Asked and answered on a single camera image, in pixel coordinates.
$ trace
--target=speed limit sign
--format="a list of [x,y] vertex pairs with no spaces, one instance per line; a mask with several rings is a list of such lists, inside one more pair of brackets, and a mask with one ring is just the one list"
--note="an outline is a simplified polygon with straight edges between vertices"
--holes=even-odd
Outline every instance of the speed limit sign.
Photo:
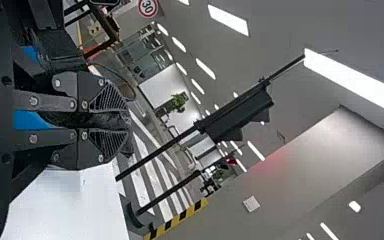
[[145,18],[153,18],[158,13],[158,0],[139,0],[139,13]]

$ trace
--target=blue component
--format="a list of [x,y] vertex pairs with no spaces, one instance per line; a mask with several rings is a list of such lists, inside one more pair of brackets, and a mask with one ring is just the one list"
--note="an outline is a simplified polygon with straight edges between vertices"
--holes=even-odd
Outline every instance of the blue component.
[[34,62],[39,63],[37,60],[37,52],[33,47],[24,47],[24,53]]
[[53,128],[53,125],[45,122],[35,112],[15,111],[14,128],[16,130],[39,130]]

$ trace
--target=black cable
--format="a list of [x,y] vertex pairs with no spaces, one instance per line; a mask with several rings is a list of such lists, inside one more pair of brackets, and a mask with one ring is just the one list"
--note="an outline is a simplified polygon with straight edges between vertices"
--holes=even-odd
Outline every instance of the black cable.
[[130,102],[136,100],[136,98],[137,98],[137,94],[136,94],[135,88],[132,86],[132,84],[130,84],[129,81],[127,81],[127,80],[126,80],[123,76],[121,76],[117,71],[115,71],[114,69],[109,68],[109,67],[107,67],[107,66],[105,66],[105,65],[103,65],[103,64],[96,63],[96,62],[88,62],[88,65],[92,65],[92,66],[100,66],[100,67],[102,67],[103,69],[105,69],[105,70],[111,72],[112,74],[116,75],[118,78],[121,79],[121,81],[125,82],[125,83],[127,84],[127,86],[129,86],[129,88],[130,88],[130,89],[132,90],[132,92],[133,92],[133,97],[132,97],[132,98],[127,98],[127,97],[126,97],[126,100],[127,100],[127,101],[130,101]]

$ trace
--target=yellow and black striped floor marking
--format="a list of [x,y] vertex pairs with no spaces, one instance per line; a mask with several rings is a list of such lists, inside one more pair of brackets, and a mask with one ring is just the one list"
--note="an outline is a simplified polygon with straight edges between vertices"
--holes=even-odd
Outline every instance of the yellow and black striped floor marking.
[[208,200],[206,198],[199,200],[198,202],[196,202],[194,205],[190,206],[188,209],[186,209],[185,211],[183,211],[179,215],[173,217],[173,219],[166,222],[164,225],[159,226],[157,229],[154,229],[153,231],[151,231],[150,233],[145,235],[145,237],[143,239],[144,240],[153,240],[153,239],[156,239],[158,237],[161,237],[162,235],[164,235],[165,233],[167,233],[168,231],[170,231],[174,227],[181,224],[186,219],[192,217],[197,212],[204,209],[206,206],[208,206]]

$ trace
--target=ceiling light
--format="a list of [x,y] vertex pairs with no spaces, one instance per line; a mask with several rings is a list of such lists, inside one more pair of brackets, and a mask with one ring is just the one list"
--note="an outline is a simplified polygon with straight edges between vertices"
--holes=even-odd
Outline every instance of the ceiling light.
[[164,49],[164,51],[167,54],[168,59],[170,59],[170,61],[173,61],[173,56],[171,56],[170,52],[165,50],[165,49]]
[[191,95],[192,95],[193,99],[195,99],[195,101],[196,101],[198,104],[201,104],[201,101],[199,101],[199,98],[195,95],[195,93],[191,92]]
[[257,157],[258,157],[261,161],[266,160],[266,158],[264,157],[264,155],[261,154],[260,151],[258,151],[258,149],[254,146],[254,144],[252,144],[252,142],[248,141],[248,147],[251,148],[251,150],[255,153],[255,155],[257,155]]
[[158,45],[160,45],[160,46],[162,45],[161,42],[157,38],[155,38],[155,42],[158,43]]
[[241,167],[242,171],[247,172],[246,168],[245,168],[244,165],[241,163],[241,161],[239,161],[239,159],[236,158],[236,162],[238,163],[239,167]]
[[339,240],[339,238],[336,237],[336,235],[329,229],[328,226],[326,226],[326,224],[324,224],[324,223],[320,223],[320,227],[323,228],[323,230],[327,233],[327,235],[329,235],[329,237],[330,237],[332,240]]
[[180,63],[176,63],[177,67],[180,69],[180,71],[186,76],[188,75],[188,72],[186,72],[185,68],[180,65]]
[[196,87],[196,89],[198,89],[198,91],[200,92],[200,93],[202,93],[202,95],[204,95],[205,94],[205,92],[204,92],[204,89],[202,89],[202,87],[201,87],[201,85],[199,85],[196,81],[195,81],[195,79],[191,79],[191,81],[192,81],[192,84]]
[[384,83],[309,49],[304,52],[307,68],[384,108]]
[[157,28],[168,37],[168,31],[161,24],[157,23]]
[[308,239],[310,239],[310,240],[315,240],[315,239],[313,238],[313,236],[311,236],[311,234],[307,233],[306,235],[307,235]]
[[185,5],[189,5],[189,0],[177,0]]
[[174,44],[180,49],[182,50],[184,53],[186,53],[186,48],[185,48],[185,45],[183,45],[179,40],[177,40],[177,38],[175,37],[172,37],[173,39],[173,42]]
[[361,211],[361,206],[356,201],[352,201],[348,204],[348,206],[356,213]]
[[212,79],[216,80],[216,75],[214,74],[214,72],[209,68],[207,67],[207,65],[205,65],[201,60],[199,60],[198,58],[196,59],[196,64],[198,64],[198,66],[208,74],[208,76],[210,76]]
[[238,148],[238,145],[236,145],[236,143],[234,141],[230,141],[230,144],[232,144],[232,146],[236,149],[236,151],[242,156],[243,153],[242,153],[242,150]]
[[248,23],[242,18],[236,17],[226,11],[216,8],[212,5],[208,5],[210,16],[212,19],[230,27],[231,29],[242,33],[245,36],[249,36]]

